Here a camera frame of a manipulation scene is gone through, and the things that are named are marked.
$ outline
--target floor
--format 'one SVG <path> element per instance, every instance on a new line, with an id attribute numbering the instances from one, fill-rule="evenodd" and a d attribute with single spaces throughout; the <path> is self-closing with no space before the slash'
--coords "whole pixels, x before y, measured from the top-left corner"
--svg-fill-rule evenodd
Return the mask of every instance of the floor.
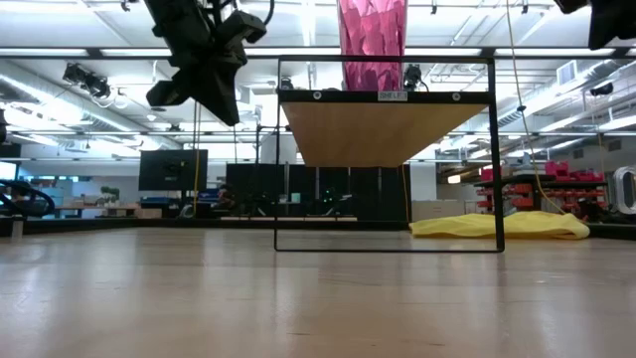
<path id="1" fill-rule="evenodd" d="M 313 246 L 321 236 L 410 241 L 315 232 L 281 241 Z M 517 241 L 504 255 L 276 254 L 270 231 L 130 229 L 0 244 L 2 358 L 635 351 L 636 242 Z"/>

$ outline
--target label sticker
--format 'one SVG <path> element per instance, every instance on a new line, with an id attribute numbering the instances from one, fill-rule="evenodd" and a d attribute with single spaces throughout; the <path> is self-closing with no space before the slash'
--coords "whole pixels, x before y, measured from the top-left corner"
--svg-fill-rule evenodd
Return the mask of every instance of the label sticker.
<path id="1" fill-rule="evenodd" d="M 378 92 L 378 101 L 408 101 L 408 92 L 381 91 Z"/>

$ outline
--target yellow fabric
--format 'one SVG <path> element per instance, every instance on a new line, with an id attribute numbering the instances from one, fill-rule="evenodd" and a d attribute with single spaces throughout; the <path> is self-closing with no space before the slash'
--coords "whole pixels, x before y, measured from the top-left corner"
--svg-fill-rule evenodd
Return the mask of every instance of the yellow fabric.
<path id="1" fill-rule="evenodd" d="M 410 224 L 415 238 L 493 238 L 495 217 L 469 214 L 458 217 L 422 220 Z M 580 240 L 589 236 L 589 228 L 574 215 L 544 212 L 520 212 L 504 219 L 506 239 Z"/>

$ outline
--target ceiling light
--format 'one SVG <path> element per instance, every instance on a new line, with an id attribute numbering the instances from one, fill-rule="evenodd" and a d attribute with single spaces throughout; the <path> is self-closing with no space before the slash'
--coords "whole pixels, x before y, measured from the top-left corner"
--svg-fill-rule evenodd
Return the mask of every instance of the ceiling light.
<path id="1" fill-rule="evenodd" d="M 29 14 L 76 14 L 94 11 L 121 11 L 120 4 L 100 4 L 88 6 L 79 4 L 44 3 L 29 1 L 2 1 L 0 12 L 29 13 Z"/>
<path id="2" fill-rule="evenodd" d="M 107 131 L 92 131 L 86 132 L 85 135 L 139 135 L 141 132 L 130 132 L 130 131 L 122 131 L 122 132 L 107 132 Z"/>
<path id="3" fill-rule="evenodd" d="M 461 183 L 461 175 L 453 175 L 448 177 L 448 184 L 459 184 Z"/>
<path id="4" fill-rule="evenodd" d="M 568 125 L 570 125 L 570 124 L 572 124 L 572 123 L 574 123 L 576 121 L 577 121 L 577 119 L 573 118 L 573 117 L 562 119 L 562 120 L 556 121 L 556 122 L 554 122 L 552 124 L 549 124 L 549 125 L 541 128 L 540 131 L 553 131 L 555 129 L 564 128 L 564 127 L 566 127 L 566 126 L 568 126 Z"/>
<path id="5" fill-rule="evenodd" d="M 470 159 L 481 158 L 487 155 L 490 155 L 489 149 L 477 150 L 476 152 L 470 154 Z"/>
<path id="6" fill-rule="evenodd" d="M 577 144 L 581 140 L 583 140 L 583 139 L 569 140 L 567 142 L 563 142 L 561 144 L 557 144 L 557 145 L 551 147 L 550 149 L 564 149 L 564 148 L 569 147 L 569 146 L 571 146 L 573 144 Z"/>
<path id="7" fill-rule="evenodd" d="M 406 56 L 479 56 L 481 49 L 424 49 L 424 48 L 406 48 L 404 50 Z"/>
<path id="8" fill-rule="evenodd" d="M 340 48 L 245 48 L 248 56 L 340 55 Z"/>
<path id="9" fill-rule="evenodd" d="M 44 145 L 53 145 L 53 146 L 57 146 L 58 145 L 57 141 L 55 141 L 55 140 L 53 140 L 51 138 L 44 137 L 42 135 L 31 134 L 30 136 L 24 136 L 24 135 L 19 135 L 19 134 L 13 134 L 13 136 L 16 137 L 16 138 L 29 140 L 29 141 L 40 143 L 40 144 L 44 144 Z"/>
<path id="10" fill-rule="evenodd" d="M 577 133 L 577 132 L 568 132 L 568 133 L 559 133 L 559 132 L 548 132 L 542 133 L 542 136 L 595 136 L 596 133 Z"/>
<path id="11" fill-rule="evenodd" d="M 598 129 L 600 129 L 601 131 L 607 131 L 607 130 L 618 129 L 618 128 L 622 128 L 622 127 L 626 127 L 626 126 L 634 125 L 634 124 L 636 124 L 636 115 L 614 119 L 610 122 L 599 125 Z"/>
<path id="12" fill-rule="evenodd" d="M 588 49 L 515 49 L 515 56 L 545 56 L 545 57 L 561 57 L 561 56 L 609 56 L 616 51 L 615 49 L 600 49 L 600 50 L 588 50 Z M 495 56 L 512 56 L 512 49 L 497 49 Z"/>
<path id="13" fill-rule="evenodd" d="M 87 57 L 88 52 L 85 49 L 38 49 L 38 48 L 29 48 L 29 49 L 0 49 L 0 56 L 54 56 L 61 58 L 68 57 Z"/>
<path id="14" fill-rule="evenodd" d="M 603 133 L 605 136 L 636 136 L 636 132 L 609 132 Z"/>
<path id="15" fill-rule="evenodd" d="M 106 57 L 170 57 L 170 49 L 102 49 Z"/>
<path id="16" fill-rule="evenodd" d="M 545 149 L 543 149 L 543 148 L 534 148 L 534 150 L 535 150 L 535 154 L 538 154 L 538 153 L 543 152 Z M 532 155 L 532 152 L 531 152 L 530 149 L 521 149 L 521 150 L 515 150 L 513 152 L 510 152 L 510 153 L 506 154 L 506 156 L 513 157 L 513 158 L 520 158 L 520 157 L 523 157 L 525 153 L 528 153 L 528 154 Z"/>

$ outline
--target computer monitor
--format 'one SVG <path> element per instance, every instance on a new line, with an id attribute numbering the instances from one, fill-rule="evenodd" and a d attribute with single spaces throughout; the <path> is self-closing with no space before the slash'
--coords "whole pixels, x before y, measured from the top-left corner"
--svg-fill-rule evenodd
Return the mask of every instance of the computer monitor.
<path id="1" fill-rule="evenodd" d="M 142 151 L 139 190 L 194 190 L 196 173 L 197 150 Z M 199 150 L 198 174 L 197 190 L 205 190 L 208 150 Z"/>

